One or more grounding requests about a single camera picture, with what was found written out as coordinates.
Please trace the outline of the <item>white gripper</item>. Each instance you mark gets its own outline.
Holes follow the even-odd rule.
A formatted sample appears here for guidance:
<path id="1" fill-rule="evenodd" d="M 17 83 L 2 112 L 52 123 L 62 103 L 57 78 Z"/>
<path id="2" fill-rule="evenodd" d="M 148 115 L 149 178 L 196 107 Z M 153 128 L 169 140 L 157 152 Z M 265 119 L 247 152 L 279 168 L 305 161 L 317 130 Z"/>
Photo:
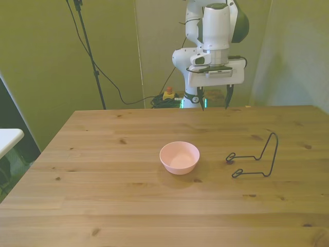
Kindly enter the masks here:
<path id="1" fill-rule="evenodd" d="M 227 85 L 225 98 L 225 109 L 227 109 L 233 96 L 234 84 L 242 84 L 244 82 L 244 69 L 244 58 L 229 60 L 228 64 L 219 67 L 191 65 L 187 68 L 187 83 L 189 87 L 197 87 L 197 96 L 202 110 L 205 109 L 203 87 Z"/>

